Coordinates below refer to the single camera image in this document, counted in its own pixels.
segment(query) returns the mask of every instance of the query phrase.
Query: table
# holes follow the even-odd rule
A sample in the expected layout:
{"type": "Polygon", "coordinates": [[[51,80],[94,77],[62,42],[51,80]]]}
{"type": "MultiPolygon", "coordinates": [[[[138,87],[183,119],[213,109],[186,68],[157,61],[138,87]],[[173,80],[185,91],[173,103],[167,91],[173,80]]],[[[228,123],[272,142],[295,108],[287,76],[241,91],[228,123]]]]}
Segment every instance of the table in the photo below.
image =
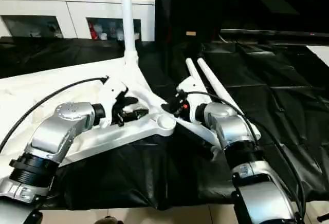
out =
{"type": "MultiPolygon", "coordinates": [[[[123,55],[112,42],[5,40],[0,40],[2,77],[123,55]]],[[[188,75],[187,45],[159,48],[150,43],[137,48],[140,69],[152,90],[171,97],[188,75]]],[[[282,143],[302,178],[307,200],[328,200],[329,68],[303,46],[205,44],[202,53],[242,110],[282,143]]],[[[296,188],[278,149],[261,133],[265,158],[296,188]]],[[[209,160],[207,146],[179,126],[170,137],[148,137],[61,168],[44,208],[163,210],[230,203],[232,191],[224,156],[219,153],[209,160]]]]}

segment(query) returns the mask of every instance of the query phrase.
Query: white prong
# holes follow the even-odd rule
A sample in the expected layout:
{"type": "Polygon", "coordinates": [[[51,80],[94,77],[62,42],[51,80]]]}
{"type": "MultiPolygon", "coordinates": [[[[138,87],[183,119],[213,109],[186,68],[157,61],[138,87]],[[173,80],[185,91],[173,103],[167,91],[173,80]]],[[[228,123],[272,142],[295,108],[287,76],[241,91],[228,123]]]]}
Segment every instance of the white prong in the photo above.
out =
{"type": "Polygon", "coordinates": [[[225,89],[225,87],[222,85],[222,83],[218,80],[218,78],[216,77],[216,75],[212,72],[212,70],[209,68],[209,66],[207,65],[207,63],[204,61],[204,59],[199,58],[197,60],[201,70],[204,72],[204,74],[206,75],[208,81],[210,82],[212,88],[214,89],[214,91],[216,92],[216,94],[224,99],[225,101],[231,103],[234,107],[236,107],[240,112],[242,112],[242,110],[239,108],[239,106],[237,105],[237,103],[233,100],[233,98],[231,97],[231,95],[229,94],[229,92],[227,92],[227,90],[225,89]]]}
{"type": "MultiPolygon", "coordinates": [[[[202,79],[199,75],[199,73],[197,72],[196,68],[195,68],[195,65],[192,61],[191,58],[187,58],[186,59],[186,65],[187,65],[187,68],[190,72],[190,75],[195,79],[195,81],[197,82],[197,84],[199,85],[199,87],[202,89],[203,92],[207,92],[207,89],[204,85],[204,83],[202,82],[202,79]]],[[[206,97],[205,96],[205,99],[207,99],[209,102],[211,102],[211,98],[210,97],[206,97]]]]}

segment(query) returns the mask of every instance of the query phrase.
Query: white cabinet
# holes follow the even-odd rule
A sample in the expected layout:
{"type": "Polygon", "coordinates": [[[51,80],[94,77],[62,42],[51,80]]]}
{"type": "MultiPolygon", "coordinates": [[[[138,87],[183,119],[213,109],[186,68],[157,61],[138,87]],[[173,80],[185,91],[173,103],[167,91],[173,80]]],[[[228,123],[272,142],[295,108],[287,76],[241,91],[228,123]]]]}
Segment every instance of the white cabinet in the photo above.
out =
{"type": "Polygon", "coordinates": [[[19,26],[13,25],[11,28],[9,22],[13,18],[18,21],[33,21],[32,16],[43,16],[46,21],[53,20],[53,23],[58,25],[64,38],[77,37],[66,2],[12,0],[0,1],[0,37],[12,36],[13,30],[19,32],[19,26]]]}
{"type": "MultiPolygon", "coordinates": [[[[154,41],[155,0],[132,0],[132,8],[139,38],[154,41]]],[[[49,36],[56,24],[64,38],[90,39],[90,18],[107,27],[108,39],[115,38],[109,31],[113,24],[121,23],[121,0],[0,0],[0,37],[29,36],[29,30],[31,36],[49,36]]]]}
{"type": "MultiPolygon", "coordinates": [[[[78,38],[91,39],[88,26],[89,18],[122,19],[121,4],[67,2],[73,25],[78,38]]],[[[154,41],[155,6],[133,4],[133,19],[140,25],[141,40],[154,41]]]]}

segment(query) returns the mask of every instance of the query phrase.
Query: black cable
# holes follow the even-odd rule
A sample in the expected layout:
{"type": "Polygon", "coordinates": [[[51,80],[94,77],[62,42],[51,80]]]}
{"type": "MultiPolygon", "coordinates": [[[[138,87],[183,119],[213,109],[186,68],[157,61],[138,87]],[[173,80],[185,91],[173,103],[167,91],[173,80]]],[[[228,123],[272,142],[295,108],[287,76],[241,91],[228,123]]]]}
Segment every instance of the black cable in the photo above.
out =
{"type": "Polygon", "coordinates": [[[298,173],[297,173],[297,170],[295,168],[295,166],[293,165],[293,163],[291,162],[291,160],[289,159],[289,157],[287,156],[286,152],[284,151],[284,149],[282,149],[282,147],[280,146],[280,143],[279,141],[275,138],[275,136],[261,123],[255,121],[254,119],[250,118],[250,117],[247,117],[246,115],[244,115],[240,110],[238,110],[234,105],[232,105],[231,103],[229,103],[228,101],[216,96],[216,95],[213,95],[213,94],[209,94],[207,92],[202,92],[202,91],[190,91],[190,92],[185,92],[185,94],[200,94],[200,95],[207,95],[207,96],[210,96],[210,97],[213,97],[213,98],[216,98],[218,99],[219,101],[225,103],[226,105],[230,106],[231,108],[234,109],[234,111],[236,111],[236,113],[238,115],[240,115],[244,121],[246,122],[250,132],[251,132],[251,135],[253,137],[253,139],[255,141],[257,141],[257,137],[251,127],[251,124],[250,124],[250,121],[252,123],[254,123],[255,125],[258,125],[260,126],[269,136],[270,138],[273,140],[274,144],[276,145],[276,147],[279,149],[280,153],[282,154],[283,158],[285,159],[285,161],[287,162],[288,166],[290,167],[295,179],[296,179],[296,182],[297,182],[297,185],[298,185],[298,188],[300,190],[300,196],[301,196],[301,199],[300,201],[298,200],[298,197],[297,195],[295,194],[295,192],[291,189],[289,189],[290,193],[292,194],[292,197],[295,198],[295,201],[296,201],[296,204],[298,206],[298,210],[301,214],[301,218],[304,219],[305,217],[305,212],[306,212],[306,199],[305,199],[305,191],[304,191],[304,187],[302,185],[302,180],[301,178],[299,177],[298,173]]]}
{"type": "Polygon", "coordinates": [[[5,138],[2,140],[1,144],[0,144],[0,153],[1,151],[4,149],[7,141],[9,140],[10,136],[14,133],[14,131],[17,129],[17,127],[26,119],[26,117],[29,116],[30,113],[32,113],[37,107],[39,107],[41,104],[43,104],[44,102],[48,101],[50,98],[54,97],[55,95],[59,94],[60,92],[63,92],[73,86],[76,86],[78,84],[83,84],[86,82],[91,82],[91,81],[101,81],[103,84],[105,84],[105,82],[108,80],[108,77],[106,78],[92,78],[92,79],[85,79],[85,80],[81,80],[81,81],[77,81],[74,82],[72,84],[66,85],[63,88],[60,88],[58,90],[56,90],[55,92],[51,93],[50,95],[46,96],[45,98],[43,98],[42,100],[38,101],[35,105],[33,105],[29,110],[26,111],[26,113],[24,113],[19,120],[17,120],[17,122],[15,123],[15,125],[9,130],[9,132],[6,134],[5,138]]]}
{"type": "Polygon", "coordinates": [[[306,213],[306,197],[305,197],[305,190],[304,187],[302,185],[302,180],[299,177],[297,170],[295,168],[295,166],[293,165],[293,163],[291,162],[291,160],[289,159],[289,157],[287,156],[286,152],[284,151],[284,149],[281,147],[279,141],[275,138],[275,136],[266,128],[265,125],[261,124],[260,122],[257,122],[256,120],[254,120],[251,117],[247,117],[252,123],[254,123],[255,125],[261,127],[271,138],[271,140],[274,142],[274,144],[276,145],[276,147],[279,149],[280,153],[282,154],[283,158],[285,159],[285,161],[287,162],[288,166],[290,167],[294,177],[296,178],[297,181],[297,185],[300,191],[300,197],[301,197],[301,216],[304,219],[305,217],[305,213],[306,213]]]}

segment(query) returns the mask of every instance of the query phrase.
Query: black monitor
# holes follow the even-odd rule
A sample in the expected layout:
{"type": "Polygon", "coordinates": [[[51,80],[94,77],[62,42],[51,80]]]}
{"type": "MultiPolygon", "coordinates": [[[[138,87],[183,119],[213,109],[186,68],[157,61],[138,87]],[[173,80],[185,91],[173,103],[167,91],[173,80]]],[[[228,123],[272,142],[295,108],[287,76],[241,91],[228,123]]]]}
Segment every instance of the black monitor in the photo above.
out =
{"type": "Polygon", "coordinates": [[[200,41],[222,33],[329,36],[329,0],[157,0],[157,34],[200,41]]]}

